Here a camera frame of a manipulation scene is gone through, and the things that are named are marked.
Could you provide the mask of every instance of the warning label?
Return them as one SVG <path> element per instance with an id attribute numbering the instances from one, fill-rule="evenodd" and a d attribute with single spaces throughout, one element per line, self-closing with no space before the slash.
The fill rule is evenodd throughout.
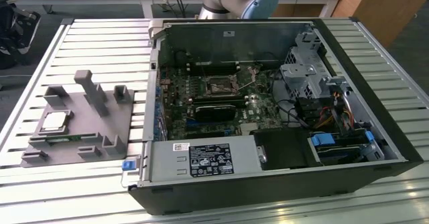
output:
<path id="1" fill-rule="evenodd" d="M 230 144 L 189 147 L 193 177 L 234 174 Z"/>

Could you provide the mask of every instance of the white sticker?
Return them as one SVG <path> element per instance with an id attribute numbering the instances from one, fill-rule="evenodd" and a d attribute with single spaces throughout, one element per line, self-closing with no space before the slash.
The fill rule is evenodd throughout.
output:
<path id="1" fill-rule="evenodd" d="M 175 143 L 173 144 L 173 151 L 189 150 L 189 143 Z"/>
<path id="2" fill-rule="evenodd" d="M 236 32 L 224 32 L 224 37 L 234 37 Z"/>
<path id="3" fill-rule="evenodd" d="M 67 141 L 70 141 L 70 139 L 53 139 L 53 140 L 47 140 L 49 143 L 67 142 Z"/>

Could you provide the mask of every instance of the blue tab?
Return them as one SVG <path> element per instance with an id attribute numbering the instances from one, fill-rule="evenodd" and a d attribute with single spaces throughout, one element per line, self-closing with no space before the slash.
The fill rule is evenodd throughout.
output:
<path id="1" fill-rule="evenodd" d="M 365 132 L 365 135 L 367 135 L 368 140 L 369 140 L 371 142 L 376 140 L 376 138 L 375 138 L 375 135 L 373 135 L 372 131 L 367 131 L 367 132 Z"/>
<path id="2" fill-rule="evenodd" d="M 316 136 L 312 137 L 312 142 L 314 146 L 318 146 L 321 144 L 320 140 L 317 139 Z"/>
<path id="3" fill-rule="evenodd" d="M 313 145 L 320 146 L 320 145 L 335 145 L 335 137 L 332 134 L 316 134 L 312 137 Z"/>
<path id="4" fill-rule="evenodd" d="M 122 170 L 123 171 L 135 170 L 135 160 L 126 160 L 122 163 Z"/>

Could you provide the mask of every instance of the black electrical component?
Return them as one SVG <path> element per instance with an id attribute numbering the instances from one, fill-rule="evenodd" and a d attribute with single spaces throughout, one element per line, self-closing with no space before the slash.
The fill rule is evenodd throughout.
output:
<path id="1" fill-rule="evenodd" d="M 196 120 L 204 123 L 233 121 L 236 111 L 237 108 L 233 105 L 197 107 Z"/>
<path id="2" fill-rule="evenodd" d="M 320 122 L 321 111 L 325 107 L 332 108 L 335 106 L 333 97 L 322 97 L 308 99 L 304 97 L 297 98 L 296 111 L 298 117 L 310 125 L 316 125 Z"/>
<path id="3" fill-rule="evenodd" d="M 308 142 L 309 132 L 289 129 L 254 130 L 257 146 L 264 147 L 264 170 L 298 169 L 321 166 Z"/>

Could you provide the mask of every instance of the aluminum extrusion table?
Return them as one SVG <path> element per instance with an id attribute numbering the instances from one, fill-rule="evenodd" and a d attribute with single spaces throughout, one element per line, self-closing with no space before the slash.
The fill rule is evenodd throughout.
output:
<path id="1" fill-rule="evenodd" d="M 134 173 L 122 161 L 24 169 L 19 166 L 42 117 L 49 85 L 82 91 L 74 83 L 90 69 L 105 90 L 126 84 L 137 91 L 129 156 L 142 151 L 149 70 L 147 19 L 74 20 L 54 37 L 34 77 L 0 133 L 2 223 L 423 223 L 429 218 L 429 99 L 361 23 L 325 19 L 339 42 L 399 122 L 425 163 L 352 194 L 151 216 L 129 195 Z"/>

